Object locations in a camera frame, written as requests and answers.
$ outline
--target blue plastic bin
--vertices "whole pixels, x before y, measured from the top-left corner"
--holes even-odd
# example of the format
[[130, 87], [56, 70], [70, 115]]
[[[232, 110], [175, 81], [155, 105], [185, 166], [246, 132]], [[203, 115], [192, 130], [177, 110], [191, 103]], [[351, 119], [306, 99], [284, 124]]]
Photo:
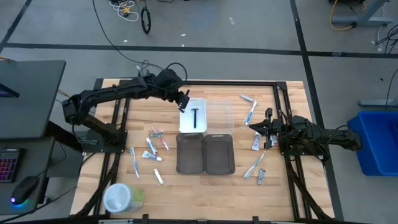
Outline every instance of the blue plastic bin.
[[348, 121], [363, 144], [358, 151], [365, 175], [398, 175], [398, 111], [361, 111]]

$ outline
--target keyboard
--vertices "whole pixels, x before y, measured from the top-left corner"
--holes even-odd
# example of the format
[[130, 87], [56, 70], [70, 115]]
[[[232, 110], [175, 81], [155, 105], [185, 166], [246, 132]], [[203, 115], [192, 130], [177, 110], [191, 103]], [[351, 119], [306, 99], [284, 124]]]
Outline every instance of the keyboard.
[[0, 183], [13, 183], [21, 163], [23, 149], [0, 149]]

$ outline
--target wooden tabletop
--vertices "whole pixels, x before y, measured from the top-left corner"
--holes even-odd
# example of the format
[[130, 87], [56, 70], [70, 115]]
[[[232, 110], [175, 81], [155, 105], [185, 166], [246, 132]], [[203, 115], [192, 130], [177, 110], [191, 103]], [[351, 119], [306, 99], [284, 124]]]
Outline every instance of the wooden tabletop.
[[[105, 79], [103, 88], [118, 85], [119, 79]], [[290, 105], [293, 115], [311, 118], [303, 82], [287, 82]], [[268, 86], [206, 86], [187, 85], [182, 91], [190, 89], [190, 97], [206, 100], [228, 100], [233, 107], [234, 132], [233, 145], [236, 171], [231, 175], [183, 175], [176, 168], [176, 140], [179, 133], [179, 111], [175, 103], [157, 98], [132, 100], [130, 102], [126, 129], [128, 140], [125, 153], [121, 156], [117, 182], [136, 186], [144, 191], [144, 206], [136, 212], [112, 214], [113, 218], [149, 218], [156, 219], [208, 219], [208, 220], [293, 220], [289, 187], [284, 158], [277, 146], [266, 151], [265, 158], [258, 164], [252, 176], [244, 179], [244, 173], [264, 152], [251, 150], [254, 131], [241, 128], [241, 124], [251, 109], [251, 104], [239, 97], [239, 94], [257, 100], [251, 123], [261, 122], [267, 108], [275, 108], [274, 93]], [[124, 100], [119, 111], [118, 123], [121, 120]], [[98, 105], [96, 117], [110, 123], [114, 102]], [[162, 143], [154, 139], [162, 162], [141, 158], [149, 150], [146, 138], [152, 133], [155, 125], [165, 132], [165, 141], [171, 148], [167, 153]], [[260, 147], [264, 144], [261, 138]], [[134, 146], [140, 178], [137, 179], [132, 159], [128, 153]], [[103, 154], [96, 154], [81, 169], [78, 187], [71, 209], [71, 214], [78, 212], [90, 199], [98, 186], [103, 163]], [[330, 195], [326, 184], [325, 173], [321, 162], [313, 156], [302, 156], [302, 164], [307, 189], [321, 208], [334, 217]], [[257, 185], [260, 168], [266, 170], [266, 178], [261, 186]], [[165, 184], [160, 185], [155, 178], [154, 169], [158, 169]], [[304, 217], [302, 199], [296, 189], [301, 217]]]

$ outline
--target computer monitor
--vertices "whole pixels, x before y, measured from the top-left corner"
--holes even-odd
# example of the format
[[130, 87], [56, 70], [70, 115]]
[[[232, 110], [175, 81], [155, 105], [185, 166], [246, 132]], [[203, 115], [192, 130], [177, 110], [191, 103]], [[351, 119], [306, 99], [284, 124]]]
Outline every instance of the computer monitor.
[[19, 93], [0, 83], [0, 97], [18, 98]]

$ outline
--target gray floor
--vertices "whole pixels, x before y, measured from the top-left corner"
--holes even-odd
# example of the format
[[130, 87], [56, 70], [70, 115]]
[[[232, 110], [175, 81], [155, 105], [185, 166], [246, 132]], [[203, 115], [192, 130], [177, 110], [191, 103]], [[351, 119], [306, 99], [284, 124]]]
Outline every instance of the gray floor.
[[[0, 39], [24, 2], [0, 0]], [[296, 0], [296, 3], [308, 50], [380, 53], [371, 43], [378, 27], [357, 27], [348, 32], [332, 31], [328, 25], [331, 5], [327, 0]], [[148, 0], [153, 22], [150, 35], [143, 34], [139, 22], [126, 22], [118, 18], [107, 1], [96, 0], [96, 5], [109, 38], [117, 45], [300, 50], [289, 0], [174, 0], [172, 4]], [[353, 6], [359, 13], [358, 5]], [[398, 1], [388, 3], [384, 15], [394, 16], [397, 13]], [[337, 5], [336, 15], [352, 14], [344, 4]], [[381, 37], [395, 24], [383, 27]], [[109, 45], [89, 0], [33, 0], [9, 43]], [[136, 60], [149, 59], [161, 66], [180, 62], [186, 66], [190, 78], [301, 80], [310, 100], [301, 56], [206, 52], [124, 53]], [[113, 50], [5, 48], [1, 55], [14, 60], [66, 60], [60, 88], [70, 94], [92, 88], [96, 78], [136, 74], [136, 65]], [[361, 110], [358, 106], [360, 99], [385, 98], [391, 75], [398, 67], [397, 62], [397, 59], [310, 57], [325, 126], [336, 128], [355, 117]], [[398, 98], [397, 80], [391, 89], [390, 96]], [[51, 120], [70, 129], [63, 121], [58, 104], [54, 106]], [[355, 153], [331, 147], [331, 156], [345, 220], [397, 223], [398, 179], [363, 175]], [[81, 161], [79, 155], [73, 154], [71, 157], [75, 157], [75, 161], [65, 161], [64, 167], [76, 167], [76, 161]], [[47, 193], [53, 197], [62, 194], [73, 187], [76, 180], [76, 176], [52, 179]], [[73, 192], [53, 206], [21, 220], [66, 217], [72, 200]]]

